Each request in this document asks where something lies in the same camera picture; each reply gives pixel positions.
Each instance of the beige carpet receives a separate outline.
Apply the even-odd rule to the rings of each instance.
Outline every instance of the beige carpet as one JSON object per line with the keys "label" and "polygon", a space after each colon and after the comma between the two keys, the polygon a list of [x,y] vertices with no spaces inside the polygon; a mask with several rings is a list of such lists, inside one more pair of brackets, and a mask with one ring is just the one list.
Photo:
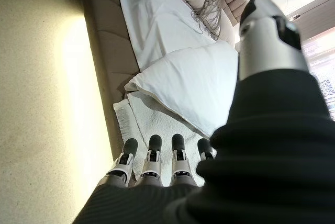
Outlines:
{"label": "beige carpet", "polygon": [[112,157],[78,0],[0,0],[0,223],[69,223]]}

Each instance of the window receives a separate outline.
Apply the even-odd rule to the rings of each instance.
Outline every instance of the window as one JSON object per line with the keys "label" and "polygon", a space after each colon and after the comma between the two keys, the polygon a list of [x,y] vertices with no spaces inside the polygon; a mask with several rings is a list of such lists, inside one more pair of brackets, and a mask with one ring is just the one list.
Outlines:
{"label": "window", "polygon": [[335,120],[335,27],[304,41],[302,48]]}

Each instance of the white blanket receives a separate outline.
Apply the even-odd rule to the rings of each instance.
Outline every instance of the white blanket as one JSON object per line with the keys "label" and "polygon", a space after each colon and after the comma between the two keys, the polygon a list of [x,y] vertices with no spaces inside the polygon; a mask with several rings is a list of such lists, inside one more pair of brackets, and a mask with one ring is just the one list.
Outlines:
{"label": "white blanket", "polygon": [[192,175],[198,186],[204,183],[203,178],[195,172],[200,156],[197,141],[203,136],[193,126],[178,115],[170,112],[152,97],[141,92],[128,94],[128,99],[114,104],[119,121],[122,138],[136,138],[138,150],[133,170],[136,179],[142,172],[144,159],[148,151],[149,139],[158,134],[162,137],[162,183],[168,186],[171,180],[172,147],[171,138],[179,133],[184,137],[185,150],[189,158]]}
{"label": "white blanket", "polygon": [[172,51],[215,42],[182,0],[120,1],[141,71]]}

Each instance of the white towel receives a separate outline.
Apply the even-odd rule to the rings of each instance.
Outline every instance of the white towel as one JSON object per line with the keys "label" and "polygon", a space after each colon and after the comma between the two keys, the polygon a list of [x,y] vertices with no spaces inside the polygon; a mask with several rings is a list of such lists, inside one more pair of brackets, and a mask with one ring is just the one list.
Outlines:
{"label": "white towel", "polygon": [[174,134],[179,133],[185,140],[185,151],[195,182],[198,186],[204,184],[203,178],[195,172],[200,161],[197,141],[203,136],[193,126],[177,114],[164,108],[151,96],[141,92],[128,94],[128,99],[114,104],[114,110],[120,124],[123,140],[136,138],[139,144],[133,168],[136,179],[142,172],[149,139],[152,135],[158,134],[162,138],[162,183],[164,186],[170,184],[172,165],[171,139]]}

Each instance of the white bedsheet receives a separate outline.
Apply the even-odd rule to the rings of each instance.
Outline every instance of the white bedsheet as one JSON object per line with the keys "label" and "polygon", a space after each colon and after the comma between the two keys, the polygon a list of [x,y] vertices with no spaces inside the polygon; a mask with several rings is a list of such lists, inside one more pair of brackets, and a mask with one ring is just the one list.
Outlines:
{"label": "white bedsheet", "polygon": [[141,71],[172,51],[215,42],[182,0],[120,1]]}

